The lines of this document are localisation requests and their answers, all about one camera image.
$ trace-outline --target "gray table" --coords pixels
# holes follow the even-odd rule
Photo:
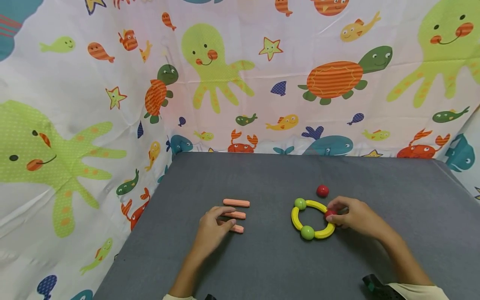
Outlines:
[[[330,188],[327,199],[316,187]],[[367,202],[410,245],[451,300],[480,295],[480,205],[435,160],[180,153],[108,272],[95,300],[162,299],[200,217],[224,198],[241,209],[243,235],[230,233],[206,263],[196,297],[219,300],[370,299],[361,278],[395,280],[379,244],[350,229],[305,241],[293,227],[296,198],[327,204],[337,195]],[[325,227],[314,208],[304,225]]]

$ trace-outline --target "yellow ring toy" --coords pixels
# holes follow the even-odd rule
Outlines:
[[[307,208],[307,206],[316,208],[322,213],[326,213],[327,211],[326,206],[321,203],[312,200],[305,200],[303,198],[297,198],[295,200],[295,207],[292,209],[293,226],[295,226],[295,228],[300,231],[301,236],[306,240],[313,240],[313,238],[321,240],[331,236],[335,230],[335,225],[332,223],[328,223],[325,229],[319,231],[314,231],[312,227],[304,226],[302,225],[302,223],[300,223],[299,211],[304,210],[305,208]]]

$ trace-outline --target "child's hand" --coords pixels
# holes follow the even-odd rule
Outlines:
[[[235,219],[231,219],[222,225],[217,223],[217,218],[223,213],[234,212],[234,207],[214,206],[200,219],[197,236],[192,247],[192,255],[203,260],[207,258],[223,240],[227,232],[236,224]]]
[[[340,225],[342,228],[353,230],[375,239],[382,239],[394,230],[379,215],[377,215],[365,202],[343,196],[332,200],[327,208],[339,211],[348,207],[344,215],[331,215],[326,219],[330,223]]]

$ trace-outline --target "sleeve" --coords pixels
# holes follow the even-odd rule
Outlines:
[[[436,286],[416,286],[412,284],[389,283],[406,300],[448,300],[444,291]]]
[[[177,298],[177,297],[173,297],[173,296],[170,296],[169,294],[165,295],[165,297],[163,297],[163,300],[195,300],[194,297],[188,297],[188,298]]]

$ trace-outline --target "turtle shell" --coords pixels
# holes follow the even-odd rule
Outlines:
[[[310,72],[307,87],[320,98],[335,98],[349,92],[359,83],[363,68],[351,61],[335,61],[316,67]]]
[[[152,85],[145,94],[145,108],[150,115],[158,116],[160,114],[160,106],[167,95],[167,86],[158,79],[150,80],[150,83]]]

